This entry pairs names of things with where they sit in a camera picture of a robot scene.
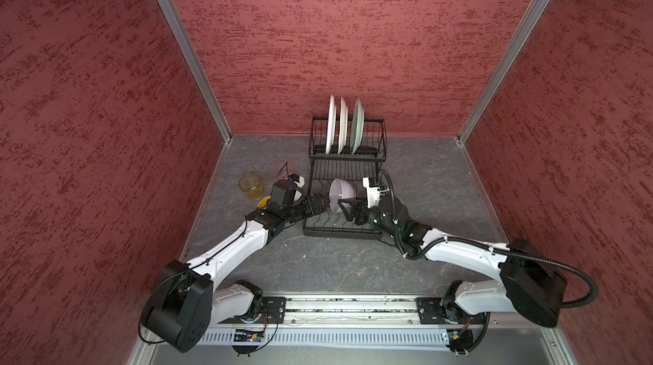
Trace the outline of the lavender ceramic bowl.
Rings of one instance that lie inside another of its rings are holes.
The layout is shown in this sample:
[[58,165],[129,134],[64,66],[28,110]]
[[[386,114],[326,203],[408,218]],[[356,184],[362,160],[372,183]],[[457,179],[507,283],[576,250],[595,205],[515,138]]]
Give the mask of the lavender ceramic bowl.
[[329,206],[333,213],[339,213],[341,208],[338,206],[338,200],[356,198],[356,189],[348,181],[334,179],[329,189]]

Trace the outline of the pink glass cup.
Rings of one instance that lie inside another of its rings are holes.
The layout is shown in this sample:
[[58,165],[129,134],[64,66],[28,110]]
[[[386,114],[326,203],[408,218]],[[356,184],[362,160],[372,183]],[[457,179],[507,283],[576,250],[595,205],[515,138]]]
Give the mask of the pink glass cup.
[[277,171],[278,179],[287,179],[295,171],[294,161],[288,160],[280,163],[280,166]]

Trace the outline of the yellow bowl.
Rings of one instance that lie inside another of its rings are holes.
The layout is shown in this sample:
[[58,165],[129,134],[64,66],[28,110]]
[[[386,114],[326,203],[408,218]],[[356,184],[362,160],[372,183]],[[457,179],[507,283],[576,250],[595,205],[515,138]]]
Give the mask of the yellow bowl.
[[260,208],[260,209],[263,209],[263,208],[265,208],[265,206],[267,205],[267,203],[269,203],[269,201],[270,201],[270,196],[265,197],[265,198],[261,199],[261,200],[258,202],[257,207]]

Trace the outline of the amber glass cup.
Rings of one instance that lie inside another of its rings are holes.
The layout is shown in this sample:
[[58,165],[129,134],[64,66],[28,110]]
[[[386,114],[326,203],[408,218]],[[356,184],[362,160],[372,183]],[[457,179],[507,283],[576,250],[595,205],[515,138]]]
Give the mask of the amber glass cup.
[[259,200],[264,194],[262,178],[255,173],[245,174],[238,181],[238,187],[244,196],[250,200]]

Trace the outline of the white plate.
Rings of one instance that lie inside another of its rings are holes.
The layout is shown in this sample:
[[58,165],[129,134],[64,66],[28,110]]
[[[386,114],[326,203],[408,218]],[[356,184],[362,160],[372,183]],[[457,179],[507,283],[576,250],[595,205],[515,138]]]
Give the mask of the white plate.
[[341,154],[345,149],[348,135],[348,122],[349,122],[349,108],[346,105],[345,99],[340,99],[340,115],[339,115],[339,132],[338,132],[338,154]]
[[328,110],[328,129],[326,130],[325,154],[330,154],[333,147],[333,143],[335,140],[336,117],[337,117],[337,106],[335,102],[335,97],[330,96],[329,110]]

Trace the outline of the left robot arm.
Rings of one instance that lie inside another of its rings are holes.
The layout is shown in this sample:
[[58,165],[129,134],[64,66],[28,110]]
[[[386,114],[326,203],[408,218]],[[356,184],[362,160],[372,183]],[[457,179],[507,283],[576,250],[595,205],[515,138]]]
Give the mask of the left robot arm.
[[247,281],[228,288],[221,283],[286,228],[320,215],[328,205],[326,198],[305,194],[295,181],[277,181],[266,205],[245,215],[233,234],[190,261],[173,260],[163,268],[138,329],[187,352],[212,325],[233,317],[258,317],[263,312],[261,288]]

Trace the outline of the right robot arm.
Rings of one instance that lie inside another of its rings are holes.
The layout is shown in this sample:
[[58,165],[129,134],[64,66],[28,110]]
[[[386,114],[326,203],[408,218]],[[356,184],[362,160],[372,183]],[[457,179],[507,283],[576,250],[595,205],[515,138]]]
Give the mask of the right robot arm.
[[524,239],[492,244],[458,237],[413,220],[398,199],[383,197],[372,204],[363,199],[338,200],[338,208],[373,233],[391,237],[404,258],[449,263],[485,276],[481,282],[454,281],[439,303],[448,322],[493,312],[517,313],[546,328],[554,328],[566,308],[567,281],[563,265],[549,261]]

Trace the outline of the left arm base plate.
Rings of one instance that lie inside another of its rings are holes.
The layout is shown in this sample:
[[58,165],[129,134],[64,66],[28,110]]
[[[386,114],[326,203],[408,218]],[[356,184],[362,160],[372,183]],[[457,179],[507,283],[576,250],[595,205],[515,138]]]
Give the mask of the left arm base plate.
[[254,297],[252,305],[241,316],[243,323],[263,324],[267,320],[283,323],[287,305],[286,297]]

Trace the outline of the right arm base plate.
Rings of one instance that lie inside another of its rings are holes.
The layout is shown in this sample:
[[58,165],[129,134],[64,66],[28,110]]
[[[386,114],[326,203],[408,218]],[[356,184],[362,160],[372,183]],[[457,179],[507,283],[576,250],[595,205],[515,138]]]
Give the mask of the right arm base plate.
[[471,315],[453,300],[442,298],[416,298],[417,313],[422,325],[482,325],[484,314]]

